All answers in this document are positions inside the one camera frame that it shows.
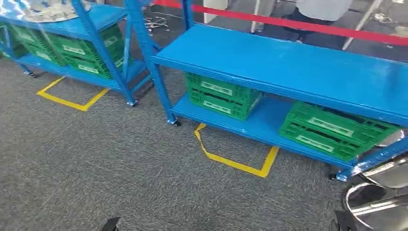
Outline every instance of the clear plastic item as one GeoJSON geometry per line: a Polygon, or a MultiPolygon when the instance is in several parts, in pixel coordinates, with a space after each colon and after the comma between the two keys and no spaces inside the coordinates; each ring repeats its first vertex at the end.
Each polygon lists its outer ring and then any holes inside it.
{"type": "MultiPolygon", "coordinates": [[[[71,0],[31,0],[24,2],[24,19],[34,23],[60,22],[78,17],[71,0]]],[[[89,11],[91,4],[88,1],[82,1],[84,9],[89,11]]]]}

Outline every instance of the shelf upright post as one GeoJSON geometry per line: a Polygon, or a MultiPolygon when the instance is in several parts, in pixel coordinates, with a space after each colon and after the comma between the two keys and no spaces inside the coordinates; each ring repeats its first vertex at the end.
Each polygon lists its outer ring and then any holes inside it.
{"type": "Polygon", "coordinates": [[[129,19],[126,20],[126,25],[125,25],[125,48],[123,49],[123,77],[126,79],[126,82],[128,81],[128,65],[129,65],[129,52],[130,52],[130,39],[132,36],[132,24],[130,23],[129,19]]]}
{"type": "Polygon", "coordinates": [[[20,66],[20,68],[23,70],[25,75],[30,75],[32,77],[37,77],[36,75],[34,75],[34,73],[30,69],[28,69],[27,66],[17,62],[14,51],[13,51],[12,48],[10,48],[10,47],[13,47],[13,44],[12,44],[12,41],[10,39],[10,34],[9,34],[9,30],[8,30],[7,26],[3,27],[3,30],[4,30],[4,34],[6,36],[6,44],[0,42],[0,51],[3,51],[8,56],[10,56],[10,58],[13,59],[13,61],[20,66]]]}
{"type": "Polygon", "coordinates": [[[188,30],[194,25],[194,14],[192,12],[191,0],[181,0],[183,10],[183,20],[185,29],[188,30]]]}
{"type": "Polygon", "coordinates": [[[346,182],[350,177],[355,176],[361,172],[375,167],[389,159],[402,155],[408,150],[408,137],[377,150],[376,152],[369,154],[359,160],[352,168],[346,168],[339,171],[336,175],[336,179],[346,182]]]}
{"type": "Polygon", "coordinates": [[[122,76],[121,73],[116,68],[114,62],[112,61],[111,56],[109,55],[101,36],[99,35],[98,31],[96,30],[95,25],[91,21],[89,15],[85,11],[84,7],[80,0],[72,0],[72,6],[75,9],[75,12],[78,14],[79,19],[81,20],[84,28],[87,30],[88,34],[92,38],[91,42],[95,46],[95,49],[98,51],[99,55],[105,61],[106,66],[108,67],[109,71],[112,73],[114,79],[118,82],[123,95],[127,100],[127,104],[129,106],[134,106],[137,101],[133,98],[132,92],[130,91],[127,82],[126,76],[122,76]]]}
{"type": "Polygon", "coordinates": [[[171,101],[168,97],[163,76],[160,71],[160,66],[150,61],[150,57],[154,55],[153,43],[150,36],[147,33],[146,26],[144,24],[144,17],[141,11],[142,5],[140,0],[125,0],[125,7],[128,10],[127,20],[133,24],[136,37],[138,39],[141,52],[145,58],[146,65],[152,76],[157,93],[164,106],[165,113],[167,115],[167,122],[169,124],[176,124],[176,117],[170,112],[171,101]]]}

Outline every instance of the crate label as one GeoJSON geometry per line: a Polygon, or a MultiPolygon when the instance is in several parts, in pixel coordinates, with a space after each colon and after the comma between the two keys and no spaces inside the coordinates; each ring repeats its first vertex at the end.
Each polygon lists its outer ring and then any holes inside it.
{"type": "Polygon", "coordinates": [[[315,146],[315,147],[318,147],[318,148],[320,148],[320,149],[323,149],[323,150],[325,150],[325,151],[327,151],[327,152],[329,152],[329,153],[332,153],[333,150],[334,150],[334,148],[331,147],[331,146],[327,146],[327,145],[325,145],[325,144],[322,144],[322,143],[320,143],[320,142],[314,141],[314,140],[309,139],[308,137],[304,137],[304,136],[302,136],[302,135],[298,135],[298,136],[296,137],[296,139],[299,140],[299,141],[302,141],[303,143],[307,143],[307,144],[310,144],[310,145],[312,145],[312,146],[315,146]]]}
{"type": "Polygon", "coordinates": [[[69,46],[65,46],[63,45],[63,49],[64,51],[69,51],[69,52],[73,52],[73,53],[77,53],[77,54],[82,54],[82,55],[86,55],[85,51],[83,49],[78,49],[75,47],[69,47],[69,46]]]}
{"type": "Polygon", "coordinates": [[[334,132],[340,133],[340,134],[348,136],[348,137],[351,137],[353,135],[353,133],[354,133],[354,131],[352,131],[352,130],[345,129],[345,128],[342,128],[340,126],[328,123],[328,122],[323,121],[321,119],[318,119],[316,117],[312,117],[310,120],[308,120],[308,123],[317,125],[317,126],[322,127],[322,128],[326,128],[326,129],[328,129],[330,131],[334,131],[334,132]]]}
{"type": "Polygon", "coordinates": [[[217,86],[217,85],[214,85],[214,84],[211,84],[211,83],[207,83],[207,82],[204,82],[204,81],[201,82],[201,86],[204,87],[204,88],[208,88],[208,89],[215,90],[215,91],[221,92],[223,94],[227,94],[227,95],[232,96],[232,90],[231,89],[222,88],[220,86],[217,86]]]}
{"type": "Polygon", "coordinates": [[[116,36],[112,36],[104,41],[105,47],[109,47],[110,45],[114,44],[115,42],[119,41],[116,36]]]}
{"type": "Polygon", "coordinates": [[[262,94],[259,94],[258,97],[254,100],[254,102],[249,107],[249,111],[251,111],[255,107],[255,105],[261,100],[261,98],[262,98],[262,94]]]}
{"type": "Polygon", "coordinates": [[[120,67],[123,64],[123,61],[125,60],[124,57],[122,57],[121,59],[119,59],[118,61],[115,62],[116,67],[120,67]]]}
{"type": "Polygon", "coordinates": [[[39,51],[36,51],[36,54],[37,54],[39,57],[41,57],[41,58],[44,58],[44,59],[47,59],[47,60],[52,61],[52,59],[51,59],[48,55],[46,55],[46,54],[44,54],[44,53],[41,53],[41,52],[39,52],[39,51]]]}
{"type": "Polygon", "coordinates": [[[211,107],[211,108],[216,109],[216,110],[219,110],[219,111],[222,111],[222,112],[225,112],[225,113],[228,113],[228,114],[231,114],[231,109],[218,106],[218,105],[213,104],[213,103],[210,103],[210,102],[208,102],[208,101],[204,101],[203,105],[204,105],[204,106],[207,106],[207,107],[211,107]]]}
{"type": "Polygon", "coordinates": [[[31,41],[31,42],[35,42],[35,40],[31,37],[31,36],[29,36],[28,34],[18,34],[22,39],[26,39],[26,40],[29,40],[29,41],[31,41]]]}
{"type": "Polygon", "coordinates": [[[78,68],[81,69],[81,70],[84,70],[84,71],[89,71],[89,72],[92,72],[92,73],[95,73],[95,74],[99,74],[99,71],[97,69],[90,68],[90,67],[87,67],[87,66],[84,66],[84,65],[81,65],[81,64],[78,65],[78,68]]]}

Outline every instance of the person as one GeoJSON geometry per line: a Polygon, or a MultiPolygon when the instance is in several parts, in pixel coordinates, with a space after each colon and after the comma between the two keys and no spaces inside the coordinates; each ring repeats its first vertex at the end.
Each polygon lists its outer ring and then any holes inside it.
{"type": "MultiPolygon", "coordinates": [[[[353,0],[298,0],[296,9],[292,14],[285,15],[283,18],[320,25],[332,25],[339,20],[347,11],[353,0]]],[[[313,31],[294,29],[286,27],[285,29],[298,34],[296,42],[302,43],[307,35],[313,31]]]]}

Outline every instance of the white shirt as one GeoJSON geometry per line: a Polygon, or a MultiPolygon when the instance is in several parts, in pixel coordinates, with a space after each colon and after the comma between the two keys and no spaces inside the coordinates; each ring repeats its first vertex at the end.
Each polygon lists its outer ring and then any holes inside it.
{"type": "Polygon", "coordinates": [[[300,13],[309,18],[337,21],[348,11],[353,0],[297,0],[300,13]]]}

